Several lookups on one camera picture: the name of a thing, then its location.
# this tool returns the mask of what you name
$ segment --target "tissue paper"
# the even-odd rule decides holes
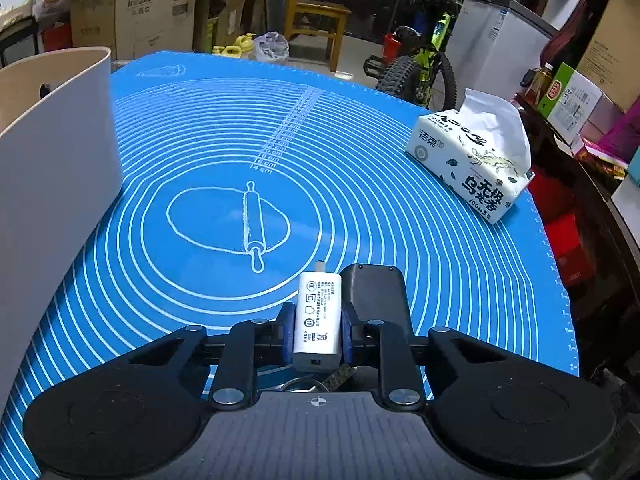
[[[534,176],[518,111],[475,90],[466,91],[459,112],[419,117],[405,150],[491,224]]]

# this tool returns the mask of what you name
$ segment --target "green bicycle frame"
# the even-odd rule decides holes
[[[440,50],[444,39],[447,37],[447,31],[449,30],[449,25],[451,23],[451,15],[444,14],[442,19],[436,23],[436,28],[433,31],[433,38],[431,39],[431,43],[437,50]],[[431,75],[431,61],[433,60],[435,52],[431,52],[429,49],[421,48],[417,54],[415,54],[414,59],[418,62],[418,64],[422,67],[422,72],[420,73],[420,86],[422,86],[425,82],[429,80]],[[426,106],[427,103],[431,99],[431,88],[425,93],[422,99],[422,106]]]

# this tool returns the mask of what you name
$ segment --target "white appliance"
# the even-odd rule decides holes
[[[555,33],[514,0],[465,0],[445,51],[456,74],[457,108],[466,88],[512,99]]]

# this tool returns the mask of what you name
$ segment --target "power adapter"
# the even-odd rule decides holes
[[[340,366],[341,315],[342,278],[324,272],[324,262],[316,262],[316,270],[302,272],[298,284],[292,361],[296,370],[332,372]]]

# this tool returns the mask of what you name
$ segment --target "green box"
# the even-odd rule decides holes
[[[573,146],[601,97],[602,90],[594,83],[562,63],[540,99],[538,111]]]

